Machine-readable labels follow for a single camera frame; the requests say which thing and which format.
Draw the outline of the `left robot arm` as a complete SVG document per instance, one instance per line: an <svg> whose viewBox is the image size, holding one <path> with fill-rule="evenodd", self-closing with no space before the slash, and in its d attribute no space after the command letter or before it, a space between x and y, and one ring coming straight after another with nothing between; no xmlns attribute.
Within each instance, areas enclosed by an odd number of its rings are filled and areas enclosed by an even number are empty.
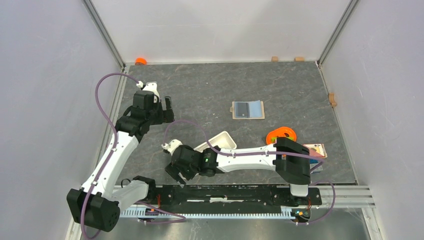
<svg viewBox="0 0 424 240"><path fill-rule="evenodd" d="M155 181L136 176L115 191L116 181L132 152L152 125L174 121L172 99L164 100L153 90L138 90L133 103L113 125L106 152L80 189L70 189L66 200L73 220L81 226L110 232L120 214L137 201L153 203L157 198Z"/></svg>

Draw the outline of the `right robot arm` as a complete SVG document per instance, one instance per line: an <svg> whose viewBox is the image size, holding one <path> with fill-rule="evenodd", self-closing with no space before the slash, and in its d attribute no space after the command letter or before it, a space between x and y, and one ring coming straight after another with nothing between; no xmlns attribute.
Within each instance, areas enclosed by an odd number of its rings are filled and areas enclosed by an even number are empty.
<svg viewBox="0 0 424 240"><path fill-rule="evenodd" d="M195 176L267 170L276 172L289 184L288 196L293 203L302 204L309 198L310 150L287 137L278 137L275 143L253 148L228 149L209 145L198 151L176 139L161 147L171 155L166 172L182 185Z"/></svg>

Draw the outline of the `beige leather card holder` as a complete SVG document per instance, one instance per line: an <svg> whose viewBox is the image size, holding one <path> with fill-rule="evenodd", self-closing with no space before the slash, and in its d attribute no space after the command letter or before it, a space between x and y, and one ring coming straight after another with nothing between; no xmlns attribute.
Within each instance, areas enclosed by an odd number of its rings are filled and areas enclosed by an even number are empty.
<svg viewBox="0 0 424 240"><path fill-rule="evenodd" d="M233 101L229 111L233 120L263 120L265 119L264 102L256 101Z"/></svg>

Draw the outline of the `black credit card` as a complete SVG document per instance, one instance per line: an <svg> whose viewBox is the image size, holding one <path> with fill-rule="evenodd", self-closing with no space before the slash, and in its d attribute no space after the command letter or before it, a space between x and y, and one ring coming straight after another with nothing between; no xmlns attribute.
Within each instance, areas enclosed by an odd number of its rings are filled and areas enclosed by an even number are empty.
<svg viewBox="0 0 424 240"><path fill-rule="evenodd" d="M235 102L234 111L237 119L250 117L250 107L248 102Z"/></svg>

